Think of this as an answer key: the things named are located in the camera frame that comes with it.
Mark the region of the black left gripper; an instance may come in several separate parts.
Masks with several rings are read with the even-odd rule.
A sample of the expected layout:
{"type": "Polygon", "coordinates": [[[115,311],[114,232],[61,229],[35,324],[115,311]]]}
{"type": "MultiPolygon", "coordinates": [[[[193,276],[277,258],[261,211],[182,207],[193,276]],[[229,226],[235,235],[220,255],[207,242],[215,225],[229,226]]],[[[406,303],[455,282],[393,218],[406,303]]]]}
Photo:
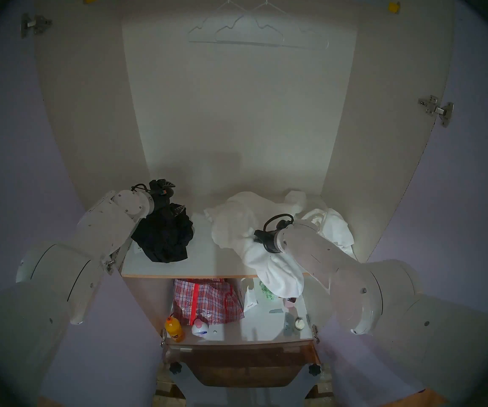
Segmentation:
{"type": "Polygon", "coordinates": [[[150,201],[150,211],[157,211],[170,205],[170,212],[173,218],[187,217],[187,209],[185,205],[171,203],[172,188],[176,185],[166,179],[152,180],[149,183],[148,199],[150,201]]]}

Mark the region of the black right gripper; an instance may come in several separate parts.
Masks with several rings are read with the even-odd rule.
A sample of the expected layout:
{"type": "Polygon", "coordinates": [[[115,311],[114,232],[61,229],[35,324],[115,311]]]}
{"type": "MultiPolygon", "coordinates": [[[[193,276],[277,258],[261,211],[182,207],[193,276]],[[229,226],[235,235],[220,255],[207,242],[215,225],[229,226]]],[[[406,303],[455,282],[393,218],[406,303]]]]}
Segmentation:
{"type": "Polygon", "coordinates": [[[277,244],[277,236],[280,231],[281,229],[278,228],[271,231],[255,230],[254,242],[260,243],[271,254],[280,254],[282,251],[277,244]]]}

